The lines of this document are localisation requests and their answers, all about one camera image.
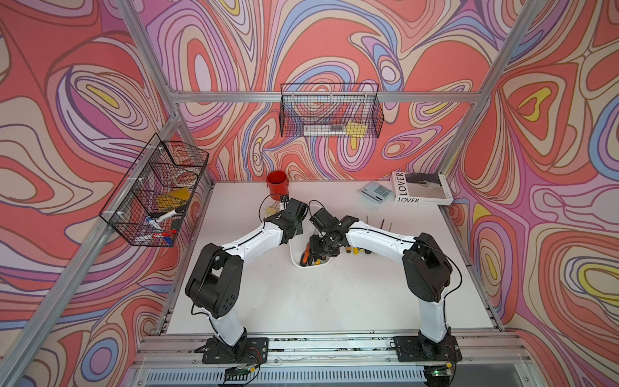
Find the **book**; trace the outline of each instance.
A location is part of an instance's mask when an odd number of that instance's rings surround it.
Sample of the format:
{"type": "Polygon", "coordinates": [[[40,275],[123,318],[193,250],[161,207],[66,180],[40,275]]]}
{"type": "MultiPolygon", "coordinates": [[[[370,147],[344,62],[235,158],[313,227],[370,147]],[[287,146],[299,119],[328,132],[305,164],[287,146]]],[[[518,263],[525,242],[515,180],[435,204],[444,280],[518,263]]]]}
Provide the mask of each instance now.
{"type": "Polygon", "coordinates": [[[392,172],[391,181],[396,202],[448,206],[454,201],[445,175],[439,173],[392,172]]]}

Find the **yellow object in basket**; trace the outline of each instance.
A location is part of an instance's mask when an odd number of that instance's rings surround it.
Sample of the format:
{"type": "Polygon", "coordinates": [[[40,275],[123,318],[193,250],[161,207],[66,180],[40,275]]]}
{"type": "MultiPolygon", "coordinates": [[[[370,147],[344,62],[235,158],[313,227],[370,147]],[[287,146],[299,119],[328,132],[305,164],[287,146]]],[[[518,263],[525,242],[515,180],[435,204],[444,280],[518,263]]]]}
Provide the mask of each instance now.
{"type": "Polygon", "coordinates": [[[368,126],[366,124],[358,124],[353,121],[349,121],[346,124],[346,135],[348,136],[363,137],[367,130],[368,126]]]}
{"type": "Polygon", "coordinates": [[[191,197],[191,191],[187,187],[175,189],[167,194],[157,196],[157,207],[160,211],[171,211],[185,204],[191,197]]]}

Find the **red cup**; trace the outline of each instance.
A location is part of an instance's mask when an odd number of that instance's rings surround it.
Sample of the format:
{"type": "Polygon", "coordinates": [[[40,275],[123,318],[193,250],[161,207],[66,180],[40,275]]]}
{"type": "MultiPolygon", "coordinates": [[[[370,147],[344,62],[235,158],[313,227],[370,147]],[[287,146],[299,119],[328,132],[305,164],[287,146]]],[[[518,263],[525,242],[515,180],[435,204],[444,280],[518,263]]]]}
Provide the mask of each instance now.
{"type": "Polygon", "coordinates": [[[288,176],[283,171],[271,172],[267,175],[267,187],[271,192],[271,199],[279,200],[280,195],[288,194],[288,176]]]}

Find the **tool holder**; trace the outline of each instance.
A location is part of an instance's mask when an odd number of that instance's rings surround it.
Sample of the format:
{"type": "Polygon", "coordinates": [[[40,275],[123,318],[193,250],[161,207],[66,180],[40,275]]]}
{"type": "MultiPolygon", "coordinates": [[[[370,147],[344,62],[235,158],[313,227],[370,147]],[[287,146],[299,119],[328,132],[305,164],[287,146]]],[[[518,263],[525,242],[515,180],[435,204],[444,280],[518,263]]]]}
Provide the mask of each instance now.
{"type": "Polygon", "coordinates": [[[99,216],[132,246],[172,247],[206,170],[209,153],[182,141],[162,141],[154,135],[136,161],[147,154],[149,160],[139,176],[129,181],[132,165],[99,216]],[[125,198],[118,208],[107,208],[124,183],[131,185],[125,198]],[[183,206],[183,211],[161,222],[147,222],[149,216],[156,218],[183,206]]]}
{"type": "Polygon", "coordinates": [[[281,84],[282,137],[378,138],[384,123],[378,84],[281,84]]]}

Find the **screwdriver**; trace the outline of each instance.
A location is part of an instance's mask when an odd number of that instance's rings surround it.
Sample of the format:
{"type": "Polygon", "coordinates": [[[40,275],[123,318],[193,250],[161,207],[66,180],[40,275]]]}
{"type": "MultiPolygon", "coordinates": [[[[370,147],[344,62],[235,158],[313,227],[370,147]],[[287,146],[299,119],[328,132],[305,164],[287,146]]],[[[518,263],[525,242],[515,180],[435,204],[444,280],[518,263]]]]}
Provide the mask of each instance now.
{"type": "Polygon", "coordinates": [[[305,251],[301,255],[301,262],[299,262],[299,264],[304,267],[307,266],[309,257],[310,257],[310,243],[308,242],[308,245],[305,247],[305,251]]]}

